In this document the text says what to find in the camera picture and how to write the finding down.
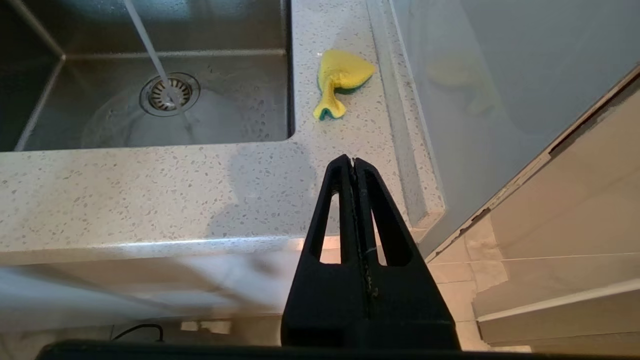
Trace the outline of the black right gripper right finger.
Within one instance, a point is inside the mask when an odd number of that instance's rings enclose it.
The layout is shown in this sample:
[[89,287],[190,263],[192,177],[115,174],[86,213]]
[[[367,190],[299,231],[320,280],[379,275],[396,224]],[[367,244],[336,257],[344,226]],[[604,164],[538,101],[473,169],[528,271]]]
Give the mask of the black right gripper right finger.
[[379,171],[354,160],[366,289],[366,340],[387,349],[459,351],[455,321]]

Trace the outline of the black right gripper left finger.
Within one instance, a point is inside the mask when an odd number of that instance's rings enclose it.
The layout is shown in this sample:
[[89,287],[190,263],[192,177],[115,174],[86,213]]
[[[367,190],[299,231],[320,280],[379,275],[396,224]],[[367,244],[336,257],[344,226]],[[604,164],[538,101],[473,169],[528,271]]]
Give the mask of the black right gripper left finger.
[[[370,285],[365,215],[351,159],[330,161],[304,239],[281,322],[284,346],[366,349],[370,346]],[[339,263],[321,260],[333,196],[338,196]]]

